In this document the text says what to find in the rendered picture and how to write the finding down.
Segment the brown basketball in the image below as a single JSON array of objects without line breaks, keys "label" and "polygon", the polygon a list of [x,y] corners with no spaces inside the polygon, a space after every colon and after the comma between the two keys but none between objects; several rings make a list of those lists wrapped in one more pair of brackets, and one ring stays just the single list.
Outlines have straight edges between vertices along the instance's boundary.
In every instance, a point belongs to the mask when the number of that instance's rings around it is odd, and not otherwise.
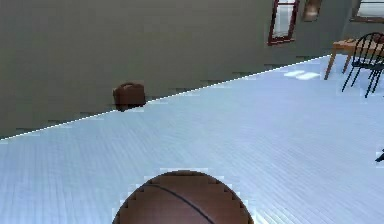
[{"label": "brown basketball", "polygon": [[255,224],[247,207],[222,181],[176,170],[155,176],[122,203],[112,224]]}]

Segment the brown leather bag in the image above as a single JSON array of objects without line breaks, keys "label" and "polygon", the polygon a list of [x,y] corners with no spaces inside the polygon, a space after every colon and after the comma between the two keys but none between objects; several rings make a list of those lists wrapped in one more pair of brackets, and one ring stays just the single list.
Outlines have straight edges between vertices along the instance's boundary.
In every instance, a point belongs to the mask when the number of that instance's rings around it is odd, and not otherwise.
[{"label": "brown leather bag", "polygon": [[115,107],[124,112],[146,104],[145,89],[142,84],[126,82],[113,90]]}]

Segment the red framed window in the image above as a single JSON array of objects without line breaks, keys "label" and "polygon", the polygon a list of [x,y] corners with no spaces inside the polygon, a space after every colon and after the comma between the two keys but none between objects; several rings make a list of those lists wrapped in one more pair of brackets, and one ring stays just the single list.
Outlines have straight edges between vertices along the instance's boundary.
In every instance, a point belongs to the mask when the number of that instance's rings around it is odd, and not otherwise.
[{"label": "red framed window", "polygon": [[268,34],[269,46],[289,43],[294,40],[300,0],[273,0],[272,16]]}]

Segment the light wooden table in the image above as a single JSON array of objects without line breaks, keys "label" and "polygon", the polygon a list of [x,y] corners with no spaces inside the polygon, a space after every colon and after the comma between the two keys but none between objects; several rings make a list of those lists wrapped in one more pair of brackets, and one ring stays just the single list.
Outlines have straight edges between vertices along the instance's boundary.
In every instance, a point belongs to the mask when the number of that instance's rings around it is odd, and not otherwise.
[{"label": "light wooden table", "polygon": [[370,43],[369,41],[364,41],[363,43],[359,43],[358,40],[341,40],[334,42],[331,48],[331,55],[328,62],[327,69],[325,71],[324,79],[327,80],[329,77],[329,74],[331,72],[332,66],[334,64],[334,60],[336,58],[336,54],[338,52],[346,51],[348,53],[347,59],[344,63],[343,71],[346,71],[348,64],[350,62],[351,57],[354,54],[354,51],[358,49],[362,52],[366,52],[370,55],[380,55],[381,57],[384,57],[384,43],[378,44],[378,43]]}]

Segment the black spindle back chair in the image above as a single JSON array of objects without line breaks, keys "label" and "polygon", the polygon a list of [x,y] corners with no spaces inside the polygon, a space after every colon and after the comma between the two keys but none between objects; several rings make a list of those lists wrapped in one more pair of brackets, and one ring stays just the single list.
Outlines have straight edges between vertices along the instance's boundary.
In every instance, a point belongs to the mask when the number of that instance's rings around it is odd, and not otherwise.
[{"label": "black spindle back chair", "polygon": [[370,80],[365,93],[365,98],[370,93],[375,93],[381,74],[384,72],[384,33],[371,32],[360,37],[354,46],[351,63],[352,69],[349,72],[342,89],[348,84],[352,72],[357,69],[351,85],[354,85],[360,71],[366,69],[370,71]]}]

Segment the brown framed window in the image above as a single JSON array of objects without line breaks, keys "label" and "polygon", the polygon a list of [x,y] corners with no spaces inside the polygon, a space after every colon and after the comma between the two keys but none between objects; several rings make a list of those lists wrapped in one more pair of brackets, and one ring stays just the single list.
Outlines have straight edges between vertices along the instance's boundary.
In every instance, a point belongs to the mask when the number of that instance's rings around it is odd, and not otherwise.
[{"label": "brown framed window", "polygon": [[368,23],[384,23],[384,0],[356,0],[352,20]]}]

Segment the brown framed wall picture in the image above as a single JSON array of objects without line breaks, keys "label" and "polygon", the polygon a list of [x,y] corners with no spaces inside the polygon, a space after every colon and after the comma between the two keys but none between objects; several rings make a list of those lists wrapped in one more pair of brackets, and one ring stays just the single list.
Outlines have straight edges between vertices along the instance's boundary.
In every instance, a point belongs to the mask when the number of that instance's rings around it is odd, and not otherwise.
[{"label": "brown framed wall picture", "polygon": [[302,20],[304,22],[316,21],[321,7],[322,0],[306,0]]}]

